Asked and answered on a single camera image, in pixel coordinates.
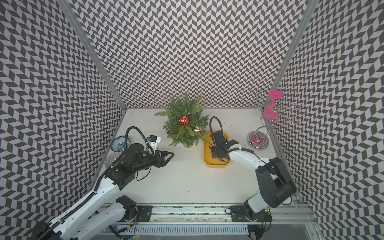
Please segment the gold ball ornament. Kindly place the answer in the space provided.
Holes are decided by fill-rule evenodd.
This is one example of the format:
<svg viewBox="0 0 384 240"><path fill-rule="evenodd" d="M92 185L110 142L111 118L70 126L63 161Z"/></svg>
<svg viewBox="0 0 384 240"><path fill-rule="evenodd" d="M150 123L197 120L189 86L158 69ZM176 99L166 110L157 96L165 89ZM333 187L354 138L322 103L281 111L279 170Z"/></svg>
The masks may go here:
<svg viewBox="0 0 384 240"><path fill-rule="evenodd" d="M198 126L198 125L196 125L196 126L194 127L194 134L195 134L195 135L200 135L202 132L203 132L202 127L200 127L200 126Z"/></svg>

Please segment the small green christmas tree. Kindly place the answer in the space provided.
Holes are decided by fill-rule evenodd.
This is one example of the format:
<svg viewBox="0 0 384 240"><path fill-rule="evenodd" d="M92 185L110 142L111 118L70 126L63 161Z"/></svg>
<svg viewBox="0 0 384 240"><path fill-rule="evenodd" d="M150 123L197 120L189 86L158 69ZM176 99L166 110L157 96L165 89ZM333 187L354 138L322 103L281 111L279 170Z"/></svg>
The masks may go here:
<svg viewBox="0 0 384 240"><path fill-rule="evenodd" d="M172 139L171 146L182 144L186 148L197 146L200 141L206 142L204 135L209 116L203 115L204 107L200 105L203 97L191 99L188 92L182 97L170 101L168 106L161 105L156 117L166 117L163 126L167 137Z"/></svg>

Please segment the red glitter ball ornament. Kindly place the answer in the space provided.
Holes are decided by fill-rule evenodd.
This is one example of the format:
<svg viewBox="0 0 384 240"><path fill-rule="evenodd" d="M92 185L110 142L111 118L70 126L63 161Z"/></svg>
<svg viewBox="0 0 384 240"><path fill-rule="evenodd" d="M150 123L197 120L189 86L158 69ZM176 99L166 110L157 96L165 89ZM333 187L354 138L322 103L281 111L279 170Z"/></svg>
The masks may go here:
<svg viewBox="0 0 384 240"><path fill-rule="evenodd" d="M180 126L183 126L183 127L188 126L189 122L190 122L190 120L189 120L189 117L187 115L180 116L180 118L179 118Z"/></svg>

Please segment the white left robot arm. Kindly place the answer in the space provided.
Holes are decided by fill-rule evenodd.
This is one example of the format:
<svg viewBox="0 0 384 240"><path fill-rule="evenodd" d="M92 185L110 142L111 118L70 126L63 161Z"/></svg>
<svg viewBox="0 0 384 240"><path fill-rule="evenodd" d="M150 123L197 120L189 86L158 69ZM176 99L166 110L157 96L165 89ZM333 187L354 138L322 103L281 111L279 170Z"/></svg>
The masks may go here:
<svg viewBox="0 0 384 240"><path fill-rule="evenodd" d="M144 144L130 144L125 136L123 151L119 157L99 176L93 189L72 207L48 223L38 222L32 228L32 240L90 240L112 224L124 220L133 221L139 213L137 204L128 196L121 196L104 211L96 211L130 182L136 180L138 172L152 167L165 167L174 153L160 151L157 145L161 138L145 137L135 126L126 134L136 130Z"/></svg>

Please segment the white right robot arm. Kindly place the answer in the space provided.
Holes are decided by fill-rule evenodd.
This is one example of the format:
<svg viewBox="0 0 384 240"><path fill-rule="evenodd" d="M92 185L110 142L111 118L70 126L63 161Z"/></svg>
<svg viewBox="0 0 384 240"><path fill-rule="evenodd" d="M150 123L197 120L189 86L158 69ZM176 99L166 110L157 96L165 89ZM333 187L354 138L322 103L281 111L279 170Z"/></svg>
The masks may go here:
<svg viewBox="0 0 384 240"><path fill-rule="evenodd" d="M210 147L212 158L224 163L240 163L256 174L259 192L244 202L244 213L248 220L257 221L267 209L275 209L287 199L292 199L297 187L281 159L261 157L239 142L227 140L222 123L215 116L210 118L209 129L213 141Z"/></svg>

